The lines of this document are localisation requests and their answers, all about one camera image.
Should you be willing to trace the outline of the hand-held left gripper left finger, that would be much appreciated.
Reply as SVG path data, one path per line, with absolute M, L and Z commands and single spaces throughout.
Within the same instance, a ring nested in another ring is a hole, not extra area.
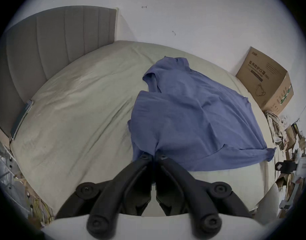
M 55 219 L 89 215 L 87 232 L 96 239 L 111 238 L 118 214 L 141 216 L 151 201 L 152 156 L 144 153 L 112 180 L 79 184 Z

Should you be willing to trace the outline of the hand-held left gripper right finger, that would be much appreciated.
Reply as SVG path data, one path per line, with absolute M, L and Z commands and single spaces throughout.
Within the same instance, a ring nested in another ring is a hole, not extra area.
M 223 228 L 220 214 L 252 218 L 248 208 L 225 182 L 195 179 L 173 159 L 155 159 L 156 199 L 167 216 L 189 214 L 193 234 L 213 238 Z

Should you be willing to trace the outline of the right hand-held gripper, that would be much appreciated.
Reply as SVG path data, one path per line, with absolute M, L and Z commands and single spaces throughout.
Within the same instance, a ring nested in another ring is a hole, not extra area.
M 300 188 L 299 180 L 306 178 L 306 157 L 298 158 L 297 162 L 291 160 L 277 162 L 276 171 L 293 175 L 291 180 L 294 183 L 293 191 L 288 199 L 282 200 L 279 204 L 280 209 L 289 209 L 293 205 L 296 193 Z

